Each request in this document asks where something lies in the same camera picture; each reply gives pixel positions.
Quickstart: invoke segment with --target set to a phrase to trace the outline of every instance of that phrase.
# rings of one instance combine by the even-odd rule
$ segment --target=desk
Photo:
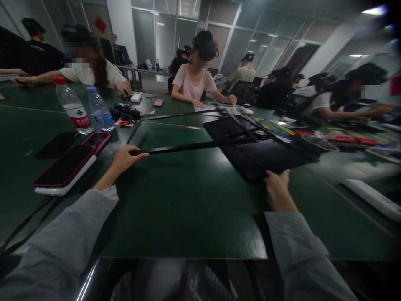
[[[86,86],[69,86],[90,112]],[[98,91],[110,106],[121,102],[115,90]],[[63,112],[53,85],[29,90],[6,87],[1,93],[6,97],[0,102],[4,137],[0,150],[0,241],[4,241],[43,199],[33,192],[32,182],[55,160],[37,160],[34,155],[59,132],[75,128]],[[155,108],[155,115],[193,111],[192,104],[165,95],[158,98],[165,104]],[[147,99],[135,107],[145,112],[153,109],[152,101]],[[257,109],[255,116],[274,117],[272,111]],[[192,115],[144,122],[132,144],[145,149],[210,140],[201,126],[216,118]],[[130,128],[112,131],[112,138],[85,176],[67,195],[37,214],[10,245],[35,231],[41,219],[39,229],[44,227],[93,187],[130,133]],[[76,143],[84,139],[81,136]],[[289,189],[331,259],[386,262],[395,250],[399,225],[338,182],[352,177],[385,192],[400,185],[396,178],[399,172],[399,166],[364,153],[327,153],[319,162],[294,169]],[[105,222],[93,255],[274,257],[263,215],[271,209],[264,182],[247,182],[218,148],[150,156],[121,175],[116,185],[120,201]]]
[[[165,73],[162,71],[156,71],[153,69],[139,69],[136,67],[136,65],[123,65],[123,66],[117,66],[121,69],[124,70],[124,76],[128,80],[128,71],[131,71],[132,75],[132,81],[134,82],[134,89],[135,91],[140,91],[142,90],[142,76],[141,73],[147,73],[147,74],[153,74],[153,75],[161,75],[161,76],[166,76],[166,77],[172,77],[172,73]],[[137,87],[137,77],[135,75],[135,72],[138,72],[138,82],[139,82],[139,87]]]

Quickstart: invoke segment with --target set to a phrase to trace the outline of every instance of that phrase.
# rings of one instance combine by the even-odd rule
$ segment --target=red bottle cap
[[[55,84],[67,84],[64,77],[53,77],[53,82]]]

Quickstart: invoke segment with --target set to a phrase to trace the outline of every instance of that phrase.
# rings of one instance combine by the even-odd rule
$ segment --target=bottle cap
[[[86,87],[89,93],[97,93],[96,87]]]
[[[53,82],[55,84],[67,84],[64,77],[53,77]]]

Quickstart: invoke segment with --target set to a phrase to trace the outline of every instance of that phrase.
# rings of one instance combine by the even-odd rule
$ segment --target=blue bottle cap
[[[97,93],[96,87],[86,87],[89,93]]]

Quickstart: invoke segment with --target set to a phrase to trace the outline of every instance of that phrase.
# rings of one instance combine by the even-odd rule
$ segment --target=water bottle
[[[76,130],[84,135],[93,132],[93,127],[81,100],[75,92],[67,86],[67,82],[63,77],[53,77],[54,83],[57,85],[57,98],[68,117],[70,117]]]
[[[110,132],[114,129],[114,120],[110,114],[108,106],[103,98],[97,93],[95,87],[87,87],[86,89],[89,93],[89,105],[91,106],[97,124],[102,131]]]

